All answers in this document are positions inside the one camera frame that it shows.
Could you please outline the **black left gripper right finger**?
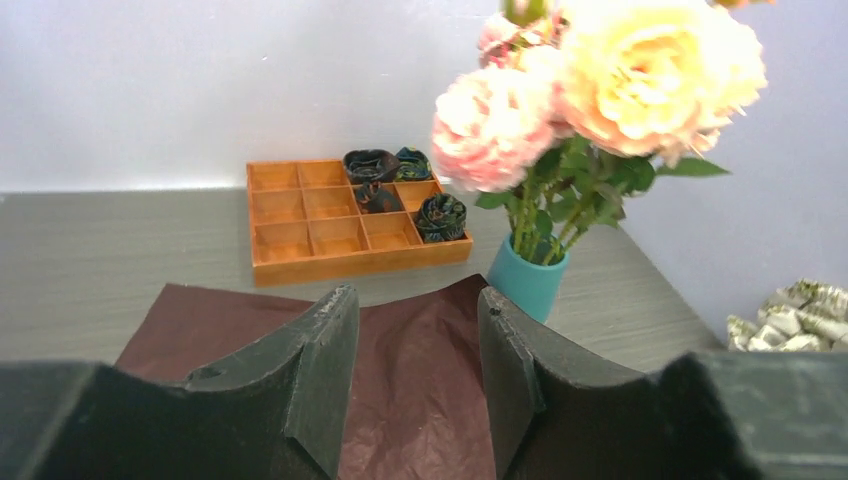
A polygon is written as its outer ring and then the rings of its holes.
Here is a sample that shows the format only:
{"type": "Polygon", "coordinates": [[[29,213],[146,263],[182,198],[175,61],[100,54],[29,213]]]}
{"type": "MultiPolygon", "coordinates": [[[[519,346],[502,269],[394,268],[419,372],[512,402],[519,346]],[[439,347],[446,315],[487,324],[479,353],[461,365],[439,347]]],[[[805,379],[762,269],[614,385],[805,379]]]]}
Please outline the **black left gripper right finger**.
{"type": "Polygon", "coordinates": [[[653,373],[607,360],[496,289],[478,299],[500,479],[843,479],[847,358],[687,353],[653,373]]]}

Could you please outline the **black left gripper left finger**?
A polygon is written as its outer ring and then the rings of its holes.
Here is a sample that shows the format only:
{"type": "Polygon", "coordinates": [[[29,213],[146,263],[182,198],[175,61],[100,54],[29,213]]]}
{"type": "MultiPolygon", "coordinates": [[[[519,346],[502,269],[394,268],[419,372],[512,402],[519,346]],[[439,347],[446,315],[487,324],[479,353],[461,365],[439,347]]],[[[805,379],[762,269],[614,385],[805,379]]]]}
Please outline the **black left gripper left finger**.
{"type": "Polygon", "coordinates": [[[359,334],[343,284],[178,382],[87,361],[1,366],[5,479],[333,479],[359,334]]]}

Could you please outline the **teal vase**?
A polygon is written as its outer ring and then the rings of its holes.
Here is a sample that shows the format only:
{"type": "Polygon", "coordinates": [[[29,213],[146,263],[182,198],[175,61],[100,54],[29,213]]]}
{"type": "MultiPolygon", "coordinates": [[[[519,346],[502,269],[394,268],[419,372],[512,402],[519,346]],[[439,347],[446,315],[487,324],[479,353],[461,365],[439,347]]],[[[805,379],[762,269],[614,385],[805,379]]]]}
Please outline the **teal vase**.
{"type": "Polygon", "coordinates": [[[570,254],[556,253],[549,264],[542,265],[547,254],[558,246],[554,236],[538,244],[530,261],[516,254],[512,244],[513,235],[508,234],[486,280],[528,316],[544,324],[555,304],[570,254]]]}

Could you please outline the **red wrapping paper sheet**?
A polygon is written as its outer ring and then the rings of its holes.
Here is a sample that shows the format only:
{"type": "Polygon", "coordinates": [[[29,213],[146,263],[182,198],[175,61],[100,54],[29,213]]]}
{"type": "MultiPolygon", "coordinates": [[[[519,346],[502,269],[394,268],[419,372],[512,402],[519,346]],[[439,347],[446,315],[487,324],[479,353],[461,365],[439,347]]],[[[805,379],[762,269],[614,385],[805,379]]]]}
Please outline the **red wrapping paper sheet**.
{"type": "MultiPolygon", "coordinates": [[[[480,275],[364,307],[339,475],[486,480],[495,475],[479,355],[480,275]]],[[[174,381],[292,321],[305,300],[169,284],[117,366],[174,381]]]]}

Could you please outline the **pink double rose stem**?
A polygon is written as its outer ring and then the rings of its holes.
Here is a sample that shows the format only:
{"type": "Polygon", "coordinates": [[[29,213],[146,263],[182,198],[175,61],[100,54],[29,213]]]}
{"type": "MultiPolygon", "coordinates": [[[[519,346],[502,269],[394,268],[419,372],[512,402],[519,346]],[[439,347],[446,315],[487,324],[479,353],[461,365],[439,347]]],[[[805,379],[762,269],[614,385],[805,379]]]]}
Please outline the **pink double rose stem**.
{"type": "Polygon", "coordinates": [[[436,100],[431,132],[437,166],[481,198],[502,196],[513,237],[509,245],[536,265],[561,261],[565,249],[545,212],[544,158],[558,163],[574,134],[571,111],[572,9],[520,27],[491,16],[477,42],[479,66],[459,76],[436,100]]]}

